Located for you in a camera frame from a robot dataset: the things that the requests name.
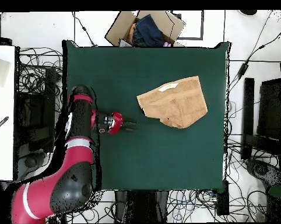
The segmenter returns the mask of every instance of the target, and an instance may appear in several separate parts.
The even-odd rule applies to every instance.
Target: white floor
[[[181,36],[200,36],[201,11],[177,10],[174,13],[182,13],[182,20],[186,23]],[[232,80],[243,61],[251,54],[269,14],[270,11],[268,10],[259,10],[256,15],[248,17],[241,15],[237,10],[205,10],[203,40],[178,40],[178,42],[190,47],[214,47],[222,41],[231,42],[230,79]],[[118,12],[76,12],[76,16],[87,28],[91,39],[98,46],[110,46],[104,35],[117,15]],[[268,19],[256,48],[273,40],[280,32],[281,10],[275,10]],[[49,47],[62,52],[61,41],[63,39],[75,40],[79,46],[90,46],[90,41],[78,21],[75,22],[74,27],[74,19],[70,12],[4,13],[0,34],[2,37],[12,39],[13,44],[21,48]],[[246,74],[230,93],[230,101],[233,102],[230,115],[242,108],[243,80],[245,77],[255,79],[255,102],[259,100],[259,87],[262,81],[280,77],[281,38],[256,52],[251,60],[253,61],[249,63]],[[257,115],[258,104],[255,105],[255,116]],[[237,112],[236,117],[231,118],[232,134],[241,133],[241,118],[241,110]],[[257,121],[258,119],[255,117],[254,132],[257,129]],[[239,142],[240,136],[230,136],[230,139]],[[254,179],[245,168],[240,166],[242,162],[239,155],[236,153],[233,153],[233,155],[232,161],[235,163],[231,165],[230,177],[227,178],[231,183],[230,212],[232,214],[226,219],[237,222],[252,222],[251,217],[248,219],[246,197],[254,190],[264,191],[264,187],[260,181]],[[241,193],[245,200],[239,199]],[[193,205],[194,200],[192,197],[189,198],[189,195],[191,196],[193,193],[191,191],[173,191],[168,199],[168,211],[170,212],[168,222],[224,221],[223,218],[216,216],[212,206],[209,211],[202,204],[195,203],[196,205]],[[205,196],[204,199],[209,200],[210,205],[214,205],[214,200],[210,196]],[[109,212],[109,207],[112,204],[106,201],[114,201],[114,193],[106,191],[101,201],[94,210],[83,213],[84,217],[90,220],[89,222],[97,222],[100,217],[103,217],[100,223],[113,222],[110,213],[107,216],[105,215]],[[258,192],[250,196],[250,201],[254,205],[266,205],[266,198]],[[257,217],[254,214],[252,215],[255,221],[264,220],[261,213],[257,213]],[[73,219],[73,223],[79,222],[85,223],[82,215]]]

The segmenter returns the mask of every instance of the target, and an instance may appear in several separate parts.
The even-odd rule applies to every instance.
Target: black cable bundle
[[[46,48],[50,51],[44,52],[42,54],[37,54],[36,49]],[[53,49],[42,47],[42,48],[27,48],[22,49],[20,52],[20,59],[24,57],[29,57],[30,60],[25,63],[20,63],[20,70],[19,70],[19,92],[33,94],[33,95],[44,95],[44,98],[47,100],[49,95],[45,93],[45,69],[47,68],[55,68],[58,78],[57,81],[61,79],[62,76],[62,68],[61,68],[61,53],[55,51]],[[34,54],[28,54],[25,52],[33,51]],[[58,60],[54,63],[52,62],[43,62],[40,64],[40,57],[43,56],[57,56]],[[49,92],[50,95],[55,94],[55,97],[58,100],[58,103],[55,103],[55,106],[52,108],[55,109],[55,112],[61,112],[61,105],[62,105],[62,94],[61,94],[61,87],[55,84],[55,92]]]

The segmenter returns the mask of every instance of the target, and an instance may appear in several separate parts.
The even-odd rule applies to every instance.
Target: black base
[[[243,15],[252,16],[257,13],[257,10],[240,10]]]

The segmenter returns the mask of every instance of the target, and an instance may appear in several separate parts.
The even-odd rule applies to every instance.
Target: black cable
[[[74,15],[73,12],[71,12],[71,13],[72,13],[73,18],[79,21],[79,23],[80,23],[80,25],[81,25],[83,31],[85,31],[85,32],[87,33],[87,36],[89,37],[89,40],[91,41],[92,46],[97,46],[97,45],[95,45],[94,42],[91,40],[91,37],[89,36],[89,33],[87,32],[87,29],[82,25],[82,22]]]
[[[259,41],[259,38],[260,38],[260,36],[261,36],[261,34],[262,34],[262,32],[263,32],[263,29],[264,29],[264,27],[265,27],[265,25],[266,25],[266,23],[267,23],[267,21],[268,21],[270,15],[271,15],[271,13],[269,14],[268,18],[266,19],[266,22],[265,22],[265,24],[264,24],[264,26],[263,26],[263,28],[262,28],[262,31],[261,31],[261,33],[260,33],[260,35],[259,35],[259,37],[258,37],[258,40],[257,40],[257,42],[256,42],[256,44],[255,44],[255,47],[257,46],[257,43],[258,43],[258,41]],[[266,43],[266,44],[264,44],[264,45],[261,45],[261,46],[260,46],[258,49],[256,49],[255,51],[254,51],[254,49],[255,49],[255,47],[254,47],[254,49],[252,50],[252,53],[248,56],[248,58],[246,59],[245,63],[243,63],[242,66],[241,66],[241,68],[239,69],[239,72],[238,72],[238,81],[237,81],[237,82],[233,85],[233,87],[230,89],[230,92],[231,92],[231,90],[235,87],[235,85],[239,82],[239,80],[241,79],[241,77],[245,74],[245,72],[246,72],[246,70],[247,70],[247,67],[248,67],[248,63],[249,63],[249,61],[250,61],[250,58],[251,58],[258,50],[263,49],[263,48],[266,47],[268,44],[270,44],[270,43],[274,42],[275,40],[279,39],[280,36],[281,36],[281,32],[275,37],[275,39],[273,39],[272,41],[270,41],[270,42],[268,42],[268,43]]]
[[[273,12],[273,10],[272,10],[272,11],[270,12],[270,14],[268,15],[268,17],[267,17],[267,19],[266,19],[266,21],[265,21],[265,24],[263,25],[263,28],[262,28],[262,30],[261,30],[261,32],[260,32],[260,34],[259,34],[259,37],[258,37],[258,39],[257,39],[257,42],[255,43],[255,46],[254,46],[254,48],[252,49],[250,55],[254,52],[255,47],[257,46],[257,44],[258,44],[258,42],[259,42],[259,38],[261,37],[261,34],[262,34],[262,32],[263,32],[263,30],[264,30],[266,24],[267,24],[268,19],[270,18],[270,15],[272,14],[272,12]]]
[[[238,112],[241,111],[243,108],[244,108],[244,107],[242,107],[241,109],[237,110],[235,113],[238,113]]]
[[[252,192],[250,192],[250,193],[247,195],[247,208],[248,208],[248,213],[249,213],[250,217],[252,218],[252,220],[253,220],[254,222],[257,222],[257,221],[252,217],[251,211],[250,211],[250,205],[253,205],[253,204],[250,204],[250,203],[249,203],[249,197],[250,197],[250,195],[253,194],[253,193],[263,193],[265,196],[267,196],[267,195],[266,195],[266,193],[264,193],[263,191],[260,191],[260,190],[252,191]]]

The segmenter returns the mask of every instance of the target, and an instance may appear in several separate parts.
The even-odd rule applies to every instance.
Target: cardboard box
[[[172,47],[183,46],[175,42],[175,40],[180,35],[185,23],[165,10],[141,10],[137,16],[130,11],[121,11],[117,18],[115,18],[105,38],[112,45],[119,46],[120,39],[128,39],[128,33],[132,24],[148,14],[151,14],[156,26],[163,33],[164,41],[171,43]]]

